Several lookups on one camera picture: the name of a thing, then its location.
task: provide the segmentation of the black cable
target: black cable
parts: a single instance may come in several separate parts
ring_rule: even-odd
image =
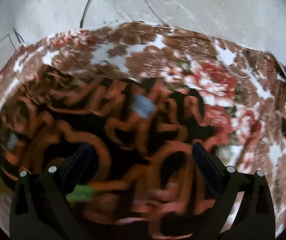
[[[82,16],[82,19],[81,19],[81,22],[79,23],[79,28],[83,28],[83,23],[84,23],[84,20],[85,20],[85,17],[86,17],[86,14],[87,14],[87,10],[88,10],[88,7],[89,7],[89,4],[90,4],[91,0],[88,0],[87,1],[87,4],[85,6],[85,9],[84,9],[84,12],[83,12],[83,16]]]
[[[16,39],[18,40],[19,44],[21,45],[22,42],[25,43],[24,39],[22,38],[22,36],[15,30],[15,28],[13,28],[13,31],[15,33]]]

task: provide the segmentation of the red flower pattern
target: red flower pattern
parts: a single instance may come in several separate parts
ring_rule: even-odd
[[[231,128],[231,116],[224,111],[222,106],[205,105],[205,112],[209,119],[209,124],[215,127],[219,144],[229,143],[228,135],[233,132]]]
[[[233,122],[233,130],[236,131],[240,145],[247,146],[258,140],[261,134],[261,122],[256,120],[252,110],[241,107]]]
[[[200,67],[195,68],[192,72],[193,83],[200,88],[198,90],[202,96],[210,95],[215,99],[234,99],[237,81],[223,66],[202,62]]]

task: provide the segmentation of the white wall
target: white wall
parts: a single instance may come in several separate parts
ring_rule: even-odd
[[[13,27],[25,42],[77,29],[87,0],[0,0],[0,39]],[[271,51],[286,65],[286,0],[92,0],[84,28],[158,20]]]

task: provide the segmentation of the crumpled blanket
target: crumpled blanket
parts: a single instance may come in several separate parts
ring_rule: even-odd
[[[138,95],[155,105],[148,116],[133,110]],[[99,168],[82,183],[97,195],[75,210],[97,236],[190,237],[215,203],[189,157],[194,141],[240,172],[264,171],[276,235],[286,227],[286,72],[267,52],[143,22],[60,33],[21,48],[0,73],[0,138],[5,231],[3,182],[59,165],[84,141]]]

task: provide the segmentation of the blue object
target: blue object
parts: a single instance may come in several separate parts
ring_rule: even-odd
[[[137,112],[141,117],[147,119],[150,113],[156,110],[156,106],[150,99],[142,95],[137,95],[131,109]]]

